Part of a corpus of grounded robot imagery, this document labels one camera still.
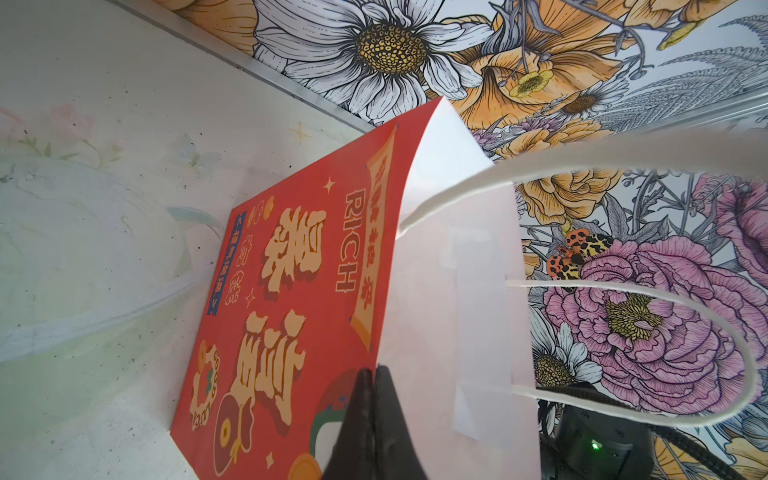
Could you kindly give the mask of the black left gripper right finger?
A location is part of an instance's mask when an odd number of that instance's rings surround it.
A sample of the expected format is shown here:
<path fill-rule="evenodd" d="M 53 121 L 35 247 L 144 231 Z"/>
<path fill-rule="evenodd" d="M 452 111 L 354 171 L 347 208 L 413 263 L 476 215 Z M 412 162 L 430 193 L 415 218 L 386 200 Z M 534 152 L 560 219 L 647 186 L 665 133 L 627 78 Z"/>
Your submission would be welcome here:
<path fill-rule="evenodd" d="M 373 386 L 376 478 L 426 480 L 388 367 L 377 367 Z"/>

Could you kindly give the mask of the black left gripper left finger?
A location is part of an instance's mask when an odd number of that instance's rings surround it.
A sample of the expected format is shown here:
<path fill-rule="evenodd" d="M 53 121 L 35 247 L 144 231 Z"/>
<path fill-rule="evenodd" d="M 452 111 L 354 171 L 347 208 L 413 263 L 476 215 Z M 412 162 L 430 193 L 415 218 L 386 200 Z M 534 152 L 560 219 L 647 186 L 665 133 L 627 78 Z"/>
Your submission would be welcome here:
<path fill-rule="evenodd" d="M 355 380 L 339 436 L 323 480 L 368 480 L 374 474 L 374 389 L 370 369 Z"/>

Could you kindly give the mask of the red paper gift bag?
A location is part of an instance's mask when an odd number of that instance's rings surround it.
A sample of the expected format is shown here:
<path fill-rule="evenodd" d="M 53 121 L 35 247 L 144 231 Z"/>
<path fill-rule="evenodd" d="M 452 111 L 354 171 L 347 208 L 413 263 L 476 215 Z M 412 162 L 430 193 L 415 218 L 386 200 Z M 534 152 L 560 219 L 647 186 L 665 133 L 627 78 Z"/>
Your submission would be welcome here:
<path fill-rule="evenodd" d="M 492 162 L 444 99 L 312 163 L 230 215 L 171 436 L 201 479 L 312 478 L 359 370 L 388 367 L 432 478 L 531 479 L 536 397 L 616 378 L 646 414 L 722 413 L 732 339 L 767 363 L 767 298 L 684 237 L 615 236 L 581 287 L 534 287 L 516 211 L 535 176 L 694 167 L 755 176 L 763 138 L 619 135 Z"/>

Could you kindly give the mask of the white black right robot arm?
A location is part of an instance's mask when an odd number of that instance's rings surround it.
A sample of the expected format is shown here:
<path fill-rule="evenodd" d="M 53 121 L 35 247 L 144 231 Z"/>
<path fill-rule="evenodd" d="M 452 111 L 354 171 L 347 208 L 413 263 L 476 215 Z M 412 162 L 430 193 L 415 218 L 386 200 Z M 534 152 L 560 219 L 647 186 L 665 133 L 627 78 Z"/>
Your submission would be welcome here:
<path fill-rule="evenodd" d="M 540 436 L 542 479 L 650 479 L 654 440 L 660 438 L 691 456 L 717 479 L 742 474 L 684 433 L 670 427 L 566 406 L 556 432 Z"/>

